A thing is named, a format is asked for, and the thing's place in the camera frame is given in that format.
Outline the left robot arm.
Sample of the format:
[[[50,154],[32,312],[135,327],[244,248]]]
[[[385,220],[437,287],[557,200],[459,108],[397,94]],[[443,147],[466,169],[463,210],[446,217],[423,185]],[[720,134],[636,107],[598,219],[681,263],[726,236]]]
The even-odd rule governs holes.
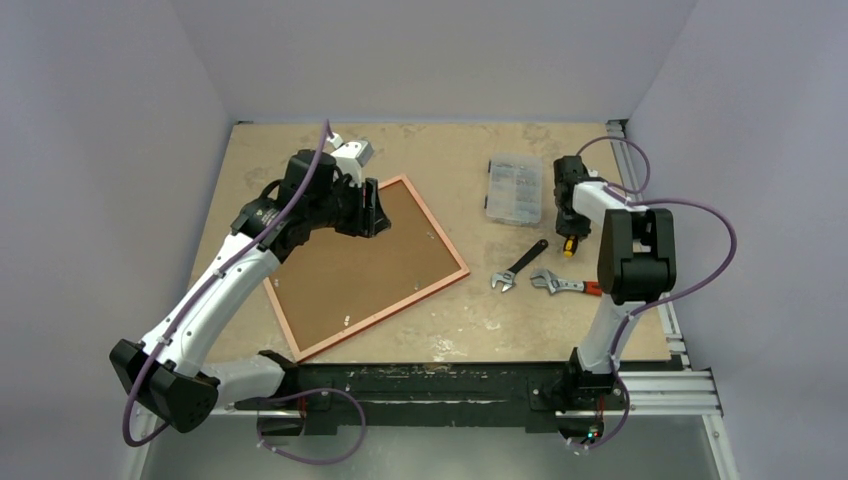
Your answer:
[[[377,180],[362,175],[371,155],[363,142],[331,153],[300,150],[282,178],[241,208],[214,260],[178,305],[141,340],[112,348],[109,360],[128,395],[127,412],[141,405],[165,427],[187,433],[222,404],[262,398],[284,409],[295,402],[298,382],[275,354],[218,366],[205,360],[248,296],[313,231],[372,238],[390,228]]]

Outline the black yellow screwdriver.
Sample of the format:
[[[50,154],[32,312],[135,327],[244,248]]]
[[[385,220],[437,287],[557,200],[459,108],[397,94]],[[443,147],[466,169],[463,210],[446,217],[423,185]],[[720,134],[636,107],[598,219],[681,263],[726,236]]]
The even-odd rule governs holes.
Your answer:
[[[579,248],[580,238],[576,235],[568,235],[565,237],[562,253],[565,258],[572,258]]]

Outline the red picture frame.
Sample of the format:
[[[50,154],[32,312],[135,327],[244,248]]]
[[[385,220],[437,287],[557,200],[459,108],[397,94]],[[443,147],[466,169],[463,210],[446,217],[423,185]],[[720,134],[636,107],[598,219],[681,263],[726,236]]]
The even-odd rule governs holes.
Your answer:
[[[391,226],[377,236],[312,233],[264,287],[294,361],[332,348],[466,278],[470,269],[405,175],[379,199]]]

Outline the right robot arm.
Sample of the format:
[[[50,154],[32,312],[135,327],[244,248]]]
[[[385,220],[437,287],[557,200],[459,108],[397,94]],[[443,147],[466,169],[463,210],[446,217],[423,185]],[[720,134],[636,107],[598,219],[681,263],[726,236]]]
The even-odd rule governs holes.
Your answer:
[[[616,383],[620,357],[648,305],[676,283],[672,213],[636,206],[590,173],[579,156],[553,161],[555,231],[572,256],[593,223],[601,227],[597,261],[600,304],[588,334],[569,359],[564,399],[584,407]]]

